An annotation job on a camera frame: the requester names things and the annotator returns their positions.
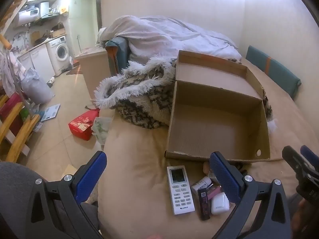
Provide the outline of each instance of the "blue gripper pad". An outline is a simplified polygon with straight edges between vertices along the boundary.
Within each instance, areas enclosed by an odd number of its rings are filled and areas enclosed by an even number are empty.
[[[319,169],[319,157],[313,153],[307,146],[303,145],[300,148],[301,155],[306,158],[309,163],[316,169]]]
[[[81,179],[77,181],[75,189],[74,198],[78,204],[87,201],[101,177],[104,169],[106,168],[106,154],[102,151],[98,151],[84,166],[84,168],[87,170],[82,175]]]
[[[240,186],[216,153],[211,154],[209,164],[228,200],[238,204],[241,200]]]

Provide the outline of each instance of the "fluffy blanket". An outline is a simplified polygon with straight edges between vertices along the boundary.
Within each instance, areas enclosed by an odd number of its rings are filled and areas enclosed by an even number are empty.
[[[177,57],[179,50],[198,52],[239,62],[241,55],[227,36],[163,16],[117,18],[99,36],[100,42],[114,37],[129,41],[131,61],[146,64],[154,55]]]
[[[117,109],[127,121],[144,127],[169,126],[176,58],[152,57],[147,64],[130,61],[130,66],[104,79],[95,91],[99,108]],[[263,94],[267,120],[272,120],[272,109]]]

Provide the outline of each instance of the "silver bolt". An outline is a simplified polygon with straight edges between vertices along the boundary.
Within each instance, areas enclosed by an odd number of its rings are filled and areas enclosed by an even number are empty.
[[[276,179],[276,180],[275,180],[275,184],[277,184],[277,185],[281,185],[281,181],[280,181],[280,180],[278,180],[278,179]]]
[[[36,183],[37,185],[41,184],[41,183],[42,183],[42,179],[36,179],[35,183]]]
[[[64,176],[64,180],[65,180],[66,182],[72,180],[72,175],[68,174],[68,175]]]
[[[250,175],[246,175],[245,180],[248,182],[251,182],[253,180],[253,178]]]

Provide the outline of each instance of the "washing machine door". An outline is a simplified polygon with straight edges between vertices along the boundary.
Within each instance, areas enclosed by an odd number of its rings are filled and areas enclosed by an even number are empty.
[[[60,44],[57,46],[55,56],[59,61],[65,61],[69,59],[69,49],[66,44]]]

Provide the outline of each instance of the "mattress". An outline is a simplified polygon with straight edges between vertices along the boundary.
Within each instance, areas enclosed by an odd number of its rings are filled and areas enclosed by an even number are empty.
[[[312,150],[319,142],[310,125],[290,96],[256,66],[243,60],[263,85],[273,108],[277,129],[270,134],[271,159],[245,166],[256,180],[271,182],[280,179],[286,196],[295,193],[294,171],[281,158],[284,146],[299,151],[306,144]],[[107,167],[98,182],[98,218],[105,238],[146,239],[151,235],[169,238],[212,238],[225,222],[230,211],[200,220],[198,201],[195,212],[174,216],[166,175],[166,167],[185,165],[189,182],[200,180],[203,163],[164,158],[167,127],[153,130],[126,122],[115,112],[104,151]],[[244,229],[257,213],[255,203]]]

